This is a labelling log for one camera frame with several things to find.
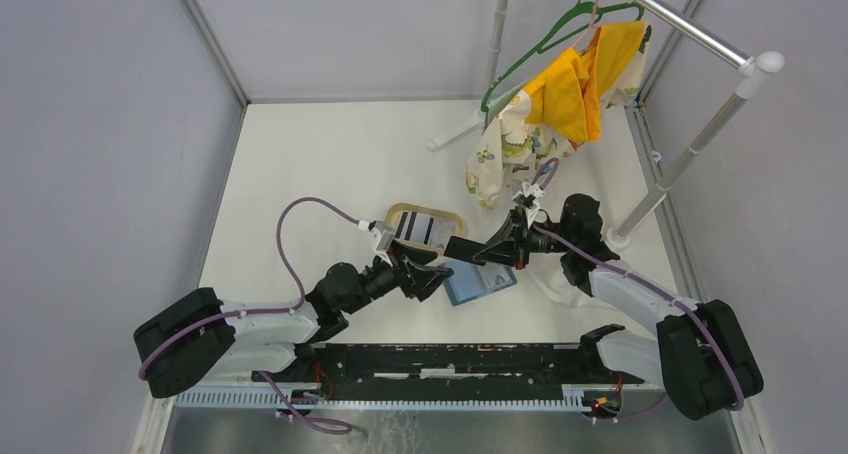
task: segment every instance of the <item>clothes hanger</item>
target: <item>clothes hanger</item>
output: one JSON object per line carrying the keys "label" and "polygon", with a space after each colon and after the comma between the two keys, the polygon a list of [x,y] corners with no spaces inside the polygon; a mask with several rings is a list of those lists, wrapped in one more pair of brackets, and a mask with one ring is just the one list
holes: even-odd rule
{"label": "clothes hanger", "polygon": [[[583,30],[587,29],[589,27],[588,23],[585,26],[582,26],[578,29],[575,29],[574,31],[569,32],[568,34],[561,37],[560,39],[557,39],[556,41],[553,41],[550,44],[548,44],[548,41],[550,41],[554,36],[556,36],[556,34],[559,32],[559,30],[562,29],[563,26],[565,26],[569,21],[571,21],[572,19],[576,18],[577,16],[580,16],[580,15],[583,15],[583,14],[591,14],[592,8],[594,6],[595,6],[594,2],[590,2],[590,1],[581,2],[581,1],[578,0],[577,4],[575,4],[574,7],[569,9],[568,12],[563,14],[559,18],[559,20],[557,20],[557,22],[554,23],[553,27],[551,27],[550,31],[548,31],[548,33],[545,35],[545,37],[542,38],[541,41],[539,41],[535,46],[533,46],[529,51],[527,51],[527,53],[525,53],[523,56],[521,56],[520,59],[515,61],[515,63],[513,65],[509,66],[509,69],[507,69],[506,72],[503,73],[503,75],[501,75],[500,77],[495,79],[495,82],[492,83],[492,85],[486,91],[486,94],[483,95],[483,100],[480,102],[480,110],[483,111],[483,113],[488,114],[488,112],[489,112],[489,106],[488,106],[489,98],[492,96],[492,92],[494,92],[494,90],[498,87],[498,85],[500,85],[501,82],[503,82],[504,79],[509,77],[510,74],[515,72],[515,70],[518,69],[519,67],[521,67],[521,65],[524,64],[524,62],[527,59],[530,59],[534,54],[542,54],[543,52],[546,52],[550,49],[553,49],[554,47],[558,46],[559,44],[562,44],[563,42],[565,42],[567,39],[570,39],[571,37],[574,37],[575,35],[579,34]],[[603,17],[603,15],[606,14],[606,13],[616,12],[616,11],[621,11],[621,10],[624,10],[624,9],[631,9],[631,8],[634,8],[638,11],[636,19],[634,19],[634,20],[639,21],[639,20],[642,19],[642,16],[645,15],[645,8],[642,7],[641,4],[638,4],[636,2],[625,2],[625,3],[621,3],[621,4],[614,4],[612,6],[598,7],[598,10],[597,10],[597,16],[598,17],[595,18],[595,23],[599,22],[601,20],[601,18]]]}

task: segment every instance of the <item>pink string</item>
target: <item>pink string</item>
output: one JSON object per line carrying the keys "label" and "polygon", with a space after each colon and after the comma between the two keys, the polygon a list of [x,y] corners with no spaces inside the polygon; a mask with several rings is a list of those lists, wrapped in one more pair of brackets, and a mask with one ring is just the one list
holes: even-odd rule
{"label": "pink string", "polygon": [[591,18],[591,19],[589,19],[589,26],[588,26],[588,27],[586,27],[586,29],[585,29],[585,30],[584,30],[584,31],[583,31],[583,32],[582,32],[579,36],[577,36],[577,39],[574,41],[574,43],[573,43],[573,44],[571,44],[570,46],[568,46],[568,47],[569,47],[569,49],[573,48],[573,47],[574,47],[574,46],[576,46],[577,44],[580,44],[580,41],[582,41],[582,40],[583,40],[583,37],[585,37],[585,36],[586,36],[586,34],[587,34],[589,31],[593,31],[593,32],[594,32],[594,30],[595,30],[595,29],[597,29],[597,27],[596,27],[596,25],[595,25],[595,18],[597,18],[597,17],[598,17],[598,4],[600,4],[600,3],[601,3],[601,0],[595,0],[595,5],[594,5],[594,6],[592,6],[592,18]]}

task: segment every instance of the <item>hanging clothes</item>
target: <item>hanging clothes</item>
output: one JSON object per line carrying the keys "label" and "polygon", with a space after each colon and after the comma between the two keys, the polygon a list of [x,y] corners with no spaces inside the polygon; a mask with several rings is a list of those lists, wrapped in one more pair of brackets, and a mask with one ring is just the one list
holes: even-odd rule
{"label": "hanging clothes", "polygon": [[582,53],[563,51],[486,127],[468,161],[469,194],[493,209],[505,185],[598,140],[602,109],[629,104],[638,93],[650,38],[644,21],[606,24]]}

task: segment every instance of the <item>gray wall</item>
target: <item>gray wall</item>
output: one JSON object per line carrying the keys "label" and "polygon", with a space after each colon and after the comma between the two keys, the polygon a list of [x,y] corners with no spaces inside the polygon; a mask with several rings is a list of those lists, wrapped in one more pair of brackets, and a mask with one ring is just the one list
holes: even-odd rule
{"label": "gray wall", "polygon": [[[601,4],[623,1],[601,0]],[[685,2],[666,1],[678,6]],[[479,97],[497,4],[497,0],[199,2],[254,100]],[[576,2],[510,0],[500,72]],[[632,13],[626,16],[632,19]],[[657,49],[666,33],[666,26],[657,25]],[[508,83],[510,87],[538,72],[558,51],[532,59]]]}
{"label": "gray wall", "polygon": [[[845,0],[706,0],[698,18],[786,69],[675,187],[710,296],[731,303],[765,376],[771,452],[846,452],[848,8]],[[664,158],[684,148],[737,76],[688,41],[648,115]]]}
{"label": "gray wall", "polygon": [[177,0],[0,0],[0,452],[127,452],[239,109]]}

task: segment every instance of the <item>white table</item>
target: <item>white table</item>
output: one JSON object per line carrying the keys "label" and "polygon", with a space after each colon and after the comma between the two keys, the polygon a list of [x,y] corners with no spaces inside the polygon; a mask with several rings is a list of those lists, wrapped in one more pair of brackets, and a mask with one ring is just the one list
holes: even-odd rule
{"label": "white table", "polygon": [[[478,207],[464,183],[475,136],[438,153],[426,141],[456,124],[472,101],[251,105],[215,224],[201,286],[242,302],[294,300],[297,290],[277,255],[280,212],[302,196],[322,197],[354,217],[382,219],[397,202],[459,214],[467,237],[483,242],[509,208]],[[566,196],[601,201],[605,222],[621,222],[647,192],[624,111],[605,113],[600,141],[562,163],[543,207],[558,218]],[[661,285],[673,286],[656,220],[633,232],[623,258]],[[336,262],[370,264],[364,233],[319,205],[304,204],[283,227],[283,246],[307,292]],[[619,323],[644,331],[606,304],[568,286],[558,255],[534,255],[518,284],[451,306],[444,289],[424,303],[392,292],[349,316],[333,342],[488,343],[577,341],[596,327]],[[560,304],[550,298],[555,297]]]}

